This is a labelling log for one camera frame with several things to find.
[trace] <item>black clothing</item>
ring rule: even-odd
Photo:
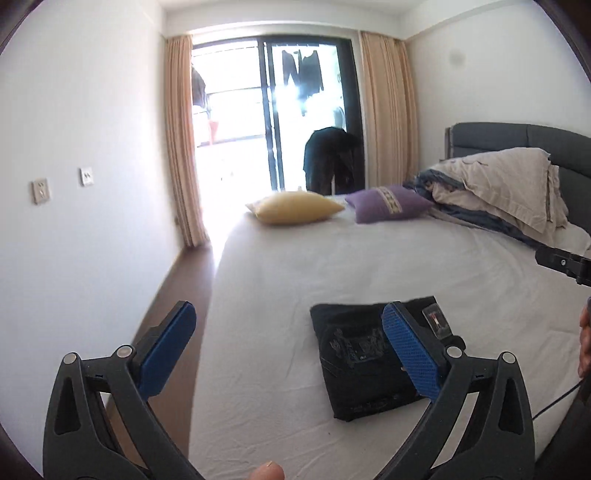
[[[312,133],[304,149],[306,190],[332,195],[334,177],[336,194],[354,192],[354,163],[360,146],[356,136],[341,128],[328,127]]]
[[[195,67],[191,67],[191,89],[193,90],[193,105],[205,108],[207,105],[205,82]]]
[[[293,55],[283,50],[281,52],[281,62],[283,64],[283,85],[289,83],[290,76],[294,79],[294,84],[299,85],[300,79],[297,73],[296,60]]]
[[[432,332],[423,309],[434,303],[434,297],[426,297],[404,306],[421,327]],[[310,309],[336,419],[351,421],[421,398],[382,328],[385,306],[320,304]],[[455,335],[442,343],[466,349]]]
[[[312,55],[303,59],[301,58],[301,55],[299,55],[298,60],[300,101],[305,102],[315,93],[319,93],[321,90],[324,90],[324,83],[322,81],[322,71],[320,70],[320,59],[316,50],[314,50]]]

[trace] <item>yellow pillow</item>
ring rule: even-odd
[[[345,207],[314,192],[277,192],[247,208],[269,225],[297,225],[326,220]]]

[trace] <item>blue gripper pad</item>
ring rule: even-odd
[[[180,301],[160,325],[142,338],[135,360],[139,363],[137,387],[143,400],[162,392],[196,326],[195,308]]]
[[[437,364],[409,327],[402,313],[392,303],[384,308],[382,327],[413,381],[414,388],[420,395],[435,402],[441,391]]]

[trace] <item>person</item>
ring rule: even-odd
[[[587,300],[587,305],[581,312],[579,325],[581,335],[581,351],[579,354],[579,377],[586,377],[591,372],[591,297]]]

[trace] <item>beige blanket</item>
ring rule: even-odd
[[[539,148],[512,148],[441,162],[432,169],[466,190],[434,183],[433,199],[490,213],[553,247],[556,228],[568,223],[568,210],[560,196],[558,167],[548,157]]]

